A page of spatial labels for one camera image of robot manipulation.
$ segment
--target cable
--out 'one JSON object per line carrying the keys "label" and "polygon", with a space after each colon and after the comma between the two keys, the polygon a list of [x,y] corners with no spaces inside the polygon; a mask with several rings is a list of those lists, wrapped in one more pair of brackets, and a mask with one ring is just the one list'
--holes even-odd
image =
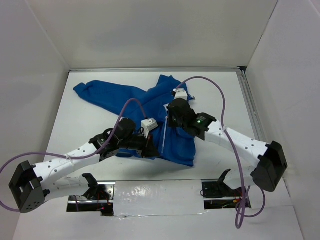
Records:
{"label": "cable", "polygon": [[[219,92],[220,92],[220,94],[222,96],[222,102],[223,102],[222,113],[221,113],[221,125],[222,125],[222,127],[224,127],[225,126],[224,118],[225,118],[225,111],[226,111],[226,98],[225,98],[224,92],[222,91],[222,89],[220,88],[220,86],[218,84],[216,84],[214,81],[212,81],[211,79],[209,79],[207,77],[204,77],[204,76],[193,76],[193,77],[190,77],[190,78],[186,79],[185,81],[183,81],[182,83],[180,83],[176,87],[176,89],[178,89],[183,84],[185,84],[186,82],[188,82],[188,81],[190,81],[192,79],[204,79],[204,80],[212,83],[213,85],[215,85],[216,88],[219,90]],[[236,148],[236,145],[235,145],[234,141],[232,140],[231,136],[229,135],[227,129],[224,132],[225,132],[225,135],[227,136],[227,138],[228,138],[228,140],[229,140],[229,142],[230,142],[230,144],[232,146],[232,149],[233,149],[234,154],[235,154],[236,161],[238,163],[239,172],[240,172],[242,198],[241,198],[241,201],[238,202],[238,208],[236,208],[237,211],[236,211],[236,216],[235,216],[235,227],[237,229],[240,229],[242,224],[243,224],[243,222],[244,222],[244,218],[247,217],[245,215],[245,212],[246,212],[246,197],[247,197],[248,191],[246,192],[244,173],[243,173],[243,169],[242,169],[242,165],[241,165],[241,161],[240,161],[240,156],[239,156],[238,150]],[[264,191],[262,189],[261,189],[261,191],[262,191],[262,194],[263,194],[263,205],[262,205],[262,207],[264,208],[265,205],[266,205],[266,196],[265,196],[265,193],[264,193]],[[261,210],[258,213],[256,213],[254,216],[258,216],[260,213],[262,213],[263,208],[261,208]]]}
{"label": "cable", "polygon": [[[129,105],[129,103],[131,103],[132,101],[135,101],[138,103],[141,111],[142,111],[142,114],[144,116],[145,119],[147,119],[147,115],[146,115],[146,112],[142,106],[142,104],[140,103],[140,101],[136,98],[130,98],[128,101],[126,101],[126,103],[124,104],[120,114],[119,114],[119,117],[118,119],[116,120],[115,122],[115,125],[108,137],[108,139],[104,142],[104,144],[97,150],[95,151],[94,153],[92,154],[89,154],[87,156],[72,156],[70,157],[69,159],[71,160],[82,160],[82,159],[88,159],[88,158],[91,158],[92,156],[94,155],[97,155],[99,154],[102,149],[104,149],[108,144],[109,144],[109,141],[111,140],[111,138],[113,137],[113,135],[115,134],[115,131],[117,129],[117,126],[122,118],[122,116],[124,115],[125,113],[125,110],[127,108],[127,106]],[[8,160],[1,168],[0,168],[0,175],[2,173],[2,171],[6,168],[6,166],[8,166],[10,163],[12,163],[14,160],[17,160],[19,158],[22,158],[22,157],[26,157],[26,156],[30,156],[30,155],[44,155],[44,156],[52,156],[52,157],[56,157],[56,158],[61,158],[61,159],[65,159],[66,156],[65,155],[61,155],[61,154],[56,154],[56,153],[50,153],[50,152],[44,152],[44,151],[34,151],[34,152],[27,152],[27,153],[23,153],[23,154],[20,154],[18,156],[15,156],[13,158],[11,158],[10,160]],[[8,210],[8,211],[11,211],[11,212],[20,212],[19,209],[14,209],[14,208],[11,208],[7,205],[5,205],[1,200],[0,200],[0,206],[3,207],[4,209]]]}
{"label": "cable", "polygon": [[76,211],[79,212],[79,205],[78,205],[78,200],[77,200],[77,196],[76,195],[74,195],[74,199],[75,199]]}

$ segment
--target blue fabric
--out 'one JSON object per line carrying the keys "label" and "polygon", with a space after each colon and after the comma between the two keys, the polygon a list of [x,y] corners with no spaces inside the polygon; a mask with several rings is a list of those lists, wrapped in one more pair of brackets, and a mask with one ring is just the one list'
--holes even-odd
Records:
{"label": "blue fabric", "polygon": [[[158,123],[158,127],[151,133],[153,135],[153,143],[161,154],[161,158],[193,167],[196,154],[194,138],[181,128],[168,127],[168,123],[166,122],[167,110],[164,105],[173,101],[174,98],[171,92],[180,83],[180,81],[172,76],[160,75],[156,86],[148,91],[135,86],[119,85],[98,80],[88,82],[87,84],[80,83],[73,90],[83,100],[117,115],[120,114],[127,100],[131,98],[138,99],[143,105],[147,117],[154,118]],[[128,105],[123,117],[132,119],[136,123],[137,128],[141,126],[141,121],[144,119],[139,106],[135,102]],[[118,154],[118,157],[131,156],[139,158],[136,151],[132,150],[122,149],[121,153]]]}

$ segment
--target white tabletop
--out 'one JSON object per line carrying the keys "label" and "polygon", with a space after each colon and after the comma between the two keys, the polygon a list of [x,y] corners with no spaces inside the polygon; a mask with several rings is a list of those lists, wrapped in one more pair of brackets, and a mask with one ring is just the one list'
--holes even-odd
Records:
{"label": "white tabletop", "polygon": [[[133,85],[147,90],[155,86],[160,74],[173,75],[180,81],[195,75],[215,80],[223,89],[226,97],[226,125],[253,137],[254,132],[235,72],[72,72],[64,91],[48,151],[67,153],[81,146],[96,134],[113,127],[117,119],[116,115],[80,99],[73,91],[74,86],[92,80],[101,80]],[[202,80],[194,80],[188,83],[188,88],[190,94],[196,97],[196,101],[192,105],[196,112],[205,112],[220,119],[222,100],[219,92],[213,86]],[[212,143],[196,139],[196,149],[194,167],[185,167],[162,159],[138,160],[112,157],[73,174],[78,176],[80,173],[92,173],[98,180],[112,180],[118,181],[118,183],[123,180],[193,179],[196,181],[192,185],[188,184],[189,181],[174,181],[177,184],[176,191],[172,189],[172,194],[166,193],[166,197],[161,193],[163,198],[157,199],[157,201],[149,200],[148,207],[152,213],[153,210],[157,210],[157,216],[104,217],[100,216],[99,212],[66,212],[68,197],[63,197],[50,200],[28,214],[21,214],[13,239],[303,239],[295,210],[291,206],[290,197],[283,181],[280,182],[276,192],[267,194],[267,206],[264,212],[258,217],[245,219],[241,230],[237,230],[235,227],[236,212],[234,209],[201,210],[200,203],[203,199],[200,199],[198,194],[201,189],[201,181],[196,179],[216,179],[225,169],[237,168],[237,164],[234,154]],[[148,183],[135,181],[131,182],[130,186],[124,183],[124,187],[135,189],[140,188],[142,184]],[[158,184],[153,182],[150,186],[157,189],[165,184],[171,188],[174,187],[167,181],[159,181]],[[184,207],[178,209],[178,215],[176,212],[180,201],[179,195],[173,195],[173,193],[179,193],[181,184],[185,184],[185,191],[186,193],[189,191],[188,197],[192,197],[192,202],[196,206],[190,208],[187,207],[188,204],[185,204]],[[256,213],[261,205],[259,189],[252,187],[249,197],[253,209],[247,209],[246,213],[251,215]],[[146,203],[141,205],[136,199],[134,204],[137,208],[143,208]],[[165,213],[157,209],[160,206],[165,206]],[[124,209],[121,207],[121,202],[118,207],[120,207],[120,212],[118,210],[117,212],[122,215]],[[137,208],[129,208],[129,210],[132,213],[136,212]]]}
{"label": "white tabletop", "polygon": [[[225,124],[242,134],[254,137],[236,72],[71,72],[47,150],[54,153],[68,153],[95,135],[112,128],[116,122],[118,116],[82,100],[73,91],[79,83],[100,80],[148,90],[156,85],[161,74],[172,75],[179,81],[192,76],[204,76],[216,81],[226,98]],[[196,113],[204,112],[217,119],[221,118],[222,97],[213,84],[195,79],[189,81],[187,87],[189,93],[195,96],[191,106]],[[238,169],[234,154],[228,150],[200,139],[196,139],[195,144],[194,167],[163,159],[112,157],[83,168],[73,176],[92,173],[101,181],[217,179],[226,169]]]}

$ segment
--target white wall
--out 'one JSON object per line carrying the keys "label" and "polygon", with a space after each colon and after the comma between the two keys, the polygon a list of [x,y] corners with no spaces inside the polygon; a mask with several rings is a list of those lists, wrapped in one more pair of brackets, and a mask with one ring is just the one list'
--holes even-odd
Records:
{"label": "white wall", "polygon": [[[0,165],[25,152],[45,150],[69,68],[56,53],[24,0],[0,2]],[[23,159],[33,162],[41,158]],[[0,198],[16,208],[8,183],[17,166],[0,175]],[[19,213],[0,207],[1,240],[11,240]]]}
{"label": "white wall", "polygon": [[284,146],[286,183],[306,240],[320,235],[319,10],[319,0],[279,0],[247,69],[267,138]]}
{"label": "white wall", "polygon": [[75,68],[247,66],[277,0],[29,0]]}

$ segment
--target purple cord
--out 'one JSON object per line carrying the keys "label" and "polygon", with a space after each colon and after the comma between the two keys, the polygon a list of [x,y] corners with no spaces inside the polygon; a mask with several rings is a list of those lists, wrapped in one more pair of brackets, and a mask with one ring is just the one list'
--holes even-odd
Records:
{"label": "purple cord", "polygon": [[[209,79],[207,77],[204,77],[204,76],[193,76],[193,77],[190,77],[187,80],[183,81],[181,84],[179,84],[176,87],[176,89],[178,89],[179,87],[181,87],[181,85],[185,84],[186,82],[188,82],[188,81],[190,81],[192,79],[204,79],[204,80],[207,80],[210,83],[212,83],[213,85],[215,85],[216,88],[219,90],[219,92],[221,93],[221,96],[222,96],[222,101],[223,101],[223,107],[222,107],[222,113],[221,113],[221,125],[222,125],[222,127],[224,127],[225,126],[224,117],[225,117],[225,110],[226,110],[226,98],[225,98],[224,92],[222,91],[222,89],[219,87],[218,84],[216,84],[214,81],[212,81],[211,79]],[[232,146],[232,149],[233,149],[234,154],[235,154],[236,161],[238,163],[239,172],[240,172],[242,200],[240,202],[238,202],[238,204],[236,205],[236,216],[235,216],[235,227],[237,229],[240,229],[242,224],[243,224],[243,222],[244,222],[244,218],[245,217],[246,218],[253,218],[253,217],[258,216],[260,213],[262,213],[262,211],[264,210],[265,205],[266,205],[266,195],[265,195],[264,191],[261,189],[262,195],[263,195],[263,205],[262,205],[261,210],[259,212],[257,212],[256,214],[251,215],[251,216],[245,215],[245,212],[246,212],[246,197],[247,197],[247,194],[249,192],[250,187],[248,187],[248,191],[246,192],[244,173],[243,173],[243,169],[242,169],[239,153],[238,153],[236,145],[235,145],[234,141],[232,140],[231,136],[229,135],[228,131],[225,130],[224,132],[225,132],[225,135],[227,136],[227,138],[228,138],[228,140],[229,140],[229,142],[230,142],[230,144]]]}
{"label": "purple cord", "polygon": [[76,195],[74,195],[74,199],[75,199],[76,211],[79,212],[79,205],[78,205],[78,200],[77,200],[77,196]]}
{"label": "purple cord", "polygon": [[[119,117],[118,119],[116,120],[115,122],[115,125],[108,137],[108,139],[105,141],[105,143],[97,150],[95,151],[94,153],[92,154],[89,154],[87,156],[72,156],[70,157],[70,159],[72,160],[82,160],[82,159],[88,159],[98,153],[100,153],[102,151],[102,149],[104,149],[108,144],[109,144],[109,141],[111,140],[111,138],[113,137],[113,135],[115,134],[115,131],[116,131],[116,128],[123,116],[123,114],[125,113],[125,110],[128,106],[128,104],[132,101],[135,101],[138,103],[141,111],[142,111],[142,114],[144,116],[144,118],[146,119],[147,118],[147,115],[146,115],[146,112],[144,110],[144,108],[142,107],[142,104],[140,103],[140,101],[136,98],[130,98],[128,101],[126,101],[126,103],[124,104],[120,114],[119,114]],[[19,159],[19,158],[22,158],[22,157],[25,157],[25,156],[29,156],[29,155],[45,155],[45,156],[52,156],[52,157],[56,157],[56,158],[61,158],[61,159],[65,159],[66,156],[65,155],[61,155],[61,154],[56,154],[56,153],[50,153],[50,152],[41,152],[41,151],[34,151],[34,152],[27,152],[27,153],[23,153],[23,154],[20,154],[18,156],[15,156],[13,158],[11,158],[9,161],[7,161],[1,168],[0,168],[0,174],[2,173],[2,171],[6,168],[6,166],[8,166],[10,163],[12,163],[14,160],[16,159]],[[11,212],[20,212],[19,209],[14,209],[14,208],[11,208],[7,205],[5,205],[1,200],[0,200],[0,206],[3,207],[4,209],[8,210],[8,211],[11,211]]]}

